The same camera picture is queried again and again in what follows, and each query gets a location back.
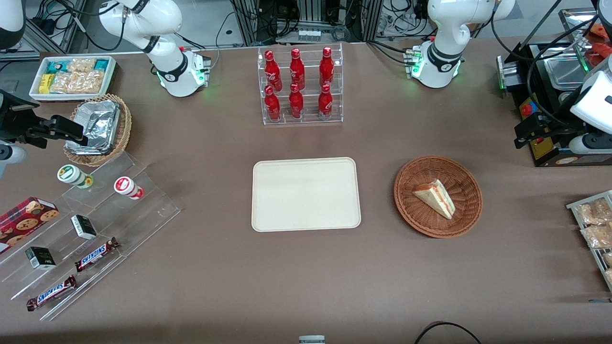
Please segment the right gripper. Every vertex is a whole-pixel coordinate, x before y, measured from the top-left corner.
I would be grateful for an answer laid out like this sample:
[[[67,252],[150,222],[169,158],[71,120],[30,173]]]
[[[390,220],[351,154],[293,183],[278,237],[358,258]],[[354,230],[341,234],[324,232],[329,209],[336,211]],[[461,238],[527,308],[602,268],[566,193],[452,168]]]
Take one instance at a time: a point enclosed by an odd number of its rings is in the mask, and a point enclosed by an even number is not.
[[[84,127],[63,116],[52,116],[48,126],[38,126],[40,120],[33,109],[39,104],[28,102],[19,97],[1,91],[0,139],[9,143],[29,144],[37,148],[46,148],[46,134],[54,140],[71,141],[79,145],[88,145],[89,139]]]

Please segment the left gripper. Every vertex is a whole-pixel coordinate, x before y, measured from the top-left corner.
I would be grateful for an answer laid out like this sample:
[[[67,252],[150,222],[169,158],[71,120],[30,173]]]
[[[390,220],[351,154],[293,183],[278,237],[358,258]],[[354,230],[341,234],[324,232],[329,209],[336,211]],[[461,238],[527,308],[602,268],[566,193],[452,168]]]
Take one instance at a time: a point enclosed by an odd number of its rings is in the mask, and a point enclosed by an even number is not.
[[[547,127],[549,131],[544,133],[543,138],[558,136],[558,135],[583,135],[587,132],[583,120],[579,119],[571,111],[575,103],[562,103],[557,111],[553,112],[544,107],[548,111],[546,117],[550,120],[549,124],[542,115],[529,115],[514,127],[516,139],[514,139],[514,147],[520,149],[532,141],[538,139],[534,136],[536,133],[544,131]]]

